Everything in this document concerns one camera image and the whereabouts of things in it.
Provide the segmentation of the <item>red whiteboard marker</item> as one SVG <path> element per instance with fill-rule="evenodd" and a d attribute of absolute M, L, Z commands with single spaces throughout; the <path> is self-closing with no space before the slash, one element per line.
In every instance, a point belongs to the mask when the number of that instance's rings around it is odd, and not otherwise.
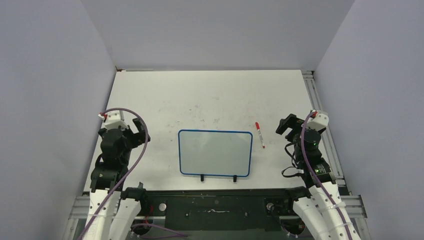
<path fill-rule="evenodd" d="M 256 126 L 256 130 L 258 132 L 258 136 L 259 136 L 259 139 L 260 139 L 262 148 L 265 149 L 266 146 L 265 146 L 265 142 L 264 142 L 264 139 L 263 139 L 263 136 L 262 136 L 262 132 L 261 132 L 261 128 L 260 128 L 259 123 L 258 122 L 255 122 L 255 126 Z"/>

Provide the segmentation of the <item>blue framed whiteboard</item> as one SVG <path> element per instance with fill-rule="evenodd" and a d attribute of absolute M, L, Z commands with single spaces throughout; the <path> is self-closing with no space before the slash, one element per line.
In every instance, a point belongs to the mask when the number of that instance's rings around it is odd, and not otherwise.
<path fill-rule="evenodd" d="M 253 134 L 249 131 L 181 129 L 177 139 L 179 171 L 183 175 L 250 175 Z"/>

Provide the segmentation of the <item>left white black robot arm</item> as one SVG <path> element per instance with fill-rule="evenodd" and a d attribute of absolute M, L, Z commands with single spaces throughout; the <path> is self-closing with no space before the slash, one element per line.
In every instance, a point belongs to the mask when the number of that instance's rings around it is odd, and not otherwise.
<path fill-rule="evenodd" d="M 120 116 L 101 115 L 104 127 L 98 131 L 101 153 L 90 174 L 89 206 L 80 240 L 124 240 L 135 217 L 149 210 L 147 191 L 123 188 L 133 170 L 129 167 L 131 151 L 151 140 L 144 122 L 134 118 L 133 132 Z"/>

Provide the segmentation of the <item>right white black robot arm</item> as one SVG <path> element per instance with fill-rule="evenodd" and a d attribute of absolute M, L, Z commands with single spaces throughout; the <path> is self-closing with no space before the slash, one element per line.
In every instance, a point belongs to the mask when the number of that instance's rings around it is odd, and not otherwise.
<path fill-rule="evenodd" d="M 328 124 L 329 117 L 320 110 L 311 111 L 305 119 L 291 113 L 279 121 L 276 134 L 287 132 L 285 139 L 293 147 L 288 153 L 297 170 L 293 176 L 304 182 L 283 199 L 283 209 L 300 217 L 315 240 L 359 240 L 332 168 L 319 149 Z"/>

